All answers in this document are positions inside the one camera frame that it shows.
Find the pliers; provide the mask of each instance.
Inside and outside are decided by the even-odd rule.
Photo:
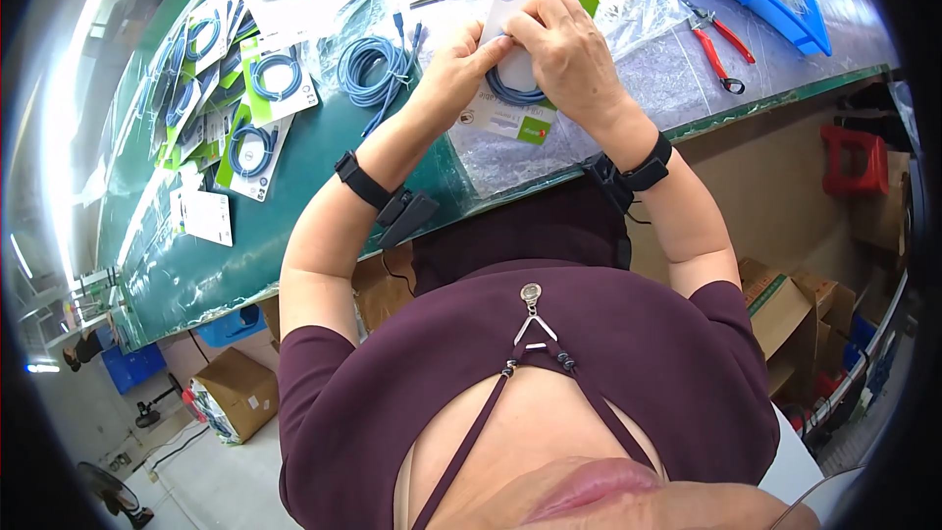
[[[742,57],[746,59],[746,62],[749,64],[755,64],[756,58],[753,57],[753,54],[749,52],[749,48],[741,39],[736,37],[736,33],[726,27],[720,19],[708,11],[707,9],[696,6],[691,3],[689,0],[680,0],[688,6],[688,8],[693,11],[693,15],[689,18],[690,29],[696,33],[697,38],[700,40],[700,44],[704,47],[704,52],[706,52],[706,57],[709,59],[710,65],[713,67],[713,71],[716,72],[716,75],[720,77],[720,82],[723,83],[723,88],[727,91],[733,93],[734,95],[741,95],[743,91],[746,90],[746,85],[742,83],[742,80],[729,78],[726,75],[726,70],[723,67],[723,64],[720,62],[720,56],[716,54],[716,48],[713,47],[713,41],[709,38],[709,35],[703,30],[708,25],[712,24],[716,27],[716,30],[720,32],[720,35],[726,38],[726,41],[733,44],[733,47],[736,48],[736,51],[742,54]]]

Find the red stool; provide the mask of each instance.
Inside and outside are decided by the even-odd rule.
[[[887,194],[889,178],[887,172],[887,144],[883,138],[872,133],[853,132],[836,125],[822,125],[821,138],[827,143],[828,170],[821,181],[824,192],[844,194]],[[840,151],[843,147],[863,151],[866,168],[859,177],[849,177],[840,172]]]

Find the lips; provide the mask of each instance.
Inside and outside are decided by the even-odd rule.
[[[654,471],[627,458],[593,460],[572,471],[539,500],[521,524],[593,504],[614,493],[646,493],[664,486]]]

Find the hand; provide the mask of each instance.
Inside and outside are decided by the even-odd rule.
[[[435,50],[431,64],[402,111],[438,137],[474,99],[484,73],[497,65],[513,47],[506,35],[479,46],[484,24],[467,21]]]
[[[605,38],[578,0],[529,0],[504,24],[504,32],[529,52],[533,77],[547,98],[596,140],[617,130],[630,113],[641,112],[618,81]]]

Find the maroon top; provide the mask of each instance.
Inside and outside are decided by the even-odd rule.
[[[734,285],[714,282],[688,300],[629,271],[511,261],[423,294],[356,352],[319,326],[285,338],[280,490],[301,526],[393,527],[406,453],[449,401],[505,367],[529,282],[543,289],[537,309],[559,346],[644,430],[672,480],[761,480],[779,428],[765,360]],[[544,341],[538,330],[524,342]],[[548,353],[521,362],[570,374]]]

